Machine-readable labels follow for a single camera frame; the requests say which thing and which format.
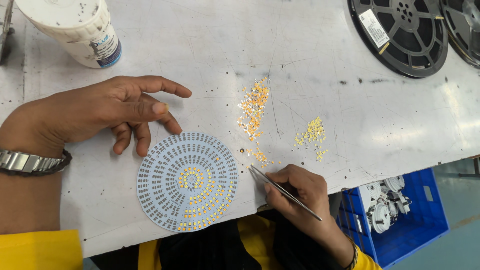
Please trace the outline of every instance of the tweezers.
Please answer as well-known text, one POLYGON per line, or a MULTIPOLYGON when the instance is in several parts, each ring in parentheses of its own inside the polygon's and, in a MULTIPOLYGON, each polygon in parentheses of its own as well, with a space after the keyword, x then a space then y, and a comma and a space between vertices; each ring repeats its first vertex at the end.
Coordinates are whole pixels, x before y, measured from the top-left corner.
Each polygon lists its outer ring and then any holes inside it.
POLYGON ((299 200, 297 200, 297 198, 295 198, 292 194, 290 194, 288 191, 286 191, 284 188, 282 188, 279 184, 275 183, 274 181, 272 181, 272 179, 268 178, 268 176, 266 176, 263 172, 261 172, 260 170, 258 170, 257 168, 255 168, 254 166, 252 166, 251 168, 249 168, 250 170, 250 173, 257 179, 262 179, 265 183, 269 183, 269 184, 272 184, 276 189, 278 189, 278 191, 280 191, 280 193, 282 193, 283 195, 285 195, 287 198, 289 198, 290 200, 294 201, 295 203, 297 203, 298 205, 300 205, 301 207, 305 208, 307 211, 309 211, 316 219, 318 219, 319 221, 322 221, 322 218, 319 217, 317 214, 315 214, 312 210, 310 210, 308 207, 306 207, 304 204, 302 204, 299 200))

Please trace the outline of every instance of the container label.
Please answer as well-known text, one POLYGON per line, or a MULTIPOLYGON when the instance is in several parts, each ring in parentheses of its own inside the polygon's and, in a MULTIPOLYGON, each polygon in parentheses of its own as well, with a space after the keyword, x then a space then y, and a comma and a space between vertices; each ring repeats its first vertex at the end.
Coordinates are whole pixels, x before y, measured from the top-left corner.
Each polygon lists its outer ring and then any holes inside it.
POLYGON ((121 43, 109 24, 108 31, 101 39, 90 42, 89 47, 100 67, 108 67, 115 64, 121 56, 121 43))
POLYGON ((390 40, 371 9, 360 14, 359 18, 365 29, 367 29, 368 34, 377 45, 377 48, 380 48, 381 45, 390 40))

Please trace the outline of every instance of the floor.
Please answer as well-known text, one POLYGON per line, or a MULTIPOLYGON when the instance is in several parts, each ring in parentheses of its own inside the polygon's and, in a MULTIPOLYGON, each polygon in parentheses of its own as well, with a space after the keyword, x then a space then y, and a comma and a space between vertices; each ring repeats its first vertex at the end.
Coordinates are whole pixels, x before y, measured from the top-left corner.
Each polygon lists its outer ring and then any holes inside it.
MULTIPOLYGON (((480 269, 480 178, 459 178, 459 173, 474 173, 471 159, 434 167, 451 232, 424 249, 394 265, 391 270, 475 270, 480 269)), ((84 270, 97 270, 84 259, 84 270)))

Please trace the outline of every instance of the white plastic container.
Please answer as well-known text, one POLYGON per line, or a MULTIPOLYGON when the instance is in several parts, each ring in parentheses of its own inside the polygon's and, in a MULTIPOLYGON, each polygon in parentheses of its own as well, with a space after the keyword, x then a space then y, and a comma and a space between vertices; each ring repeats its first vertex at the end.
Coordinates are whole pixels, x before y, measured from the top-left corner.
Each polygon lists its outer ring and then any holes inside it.
POLYGON ((105 0, 16 0, 22 13, 56 39, 79 63, 91 68, 115 64, 121 44, 105 0))

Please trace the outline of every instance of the white workbench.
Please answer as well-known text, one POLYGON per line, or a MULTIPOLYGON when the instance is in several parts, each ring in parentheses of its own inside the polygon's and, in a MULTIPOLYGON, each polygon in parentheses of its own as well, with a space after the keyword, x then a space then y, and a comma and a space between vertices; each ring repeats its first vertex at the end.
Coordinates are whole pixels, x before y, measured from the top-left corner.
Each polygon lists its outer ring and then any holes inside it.
MULTIPOLYGON (((192 90, 191 98, 153 96, 170 104, 184 131, 225 143, 244 171, 224 221, 264 204, 263 190, 245 169, 257 161, 239 152, 256 144, 236 122, 241 89, 255 78, 271 79, 264 134, 257 139, 276 161, 267 169, 304 162, 325 177, 329 193, 480 154, 480 72, 449 48, 437 74, 420 80, 397 75, 367 50, 346 1, 107 2, 123 46, 120 61, 103 70, 81 66, 27 23, 24 96, 19 88, 9 97, 22 83, 13 76, 0 92, 8 105, 0 106, 2 118, 22 98, 43 98, 116 75, 177 81, 192 90), (323 149, 329 150, 323 162, 315 161, 311 149, 293 147, 296 133, 317 116, 326 130, 323 149)), ((8 72, 1 67, 2 79, 8 72)), ((150 130, 151 146, 169 135, 158 123, 150 123, 150 130)), ((116 156, 113 143, 105 130, 67 146, 73 161, 64 172, 61 227, 79 229, 86 239, 84 257, 172 234, 140 207, 135 179, 141 158, 133 145, 116 156)))

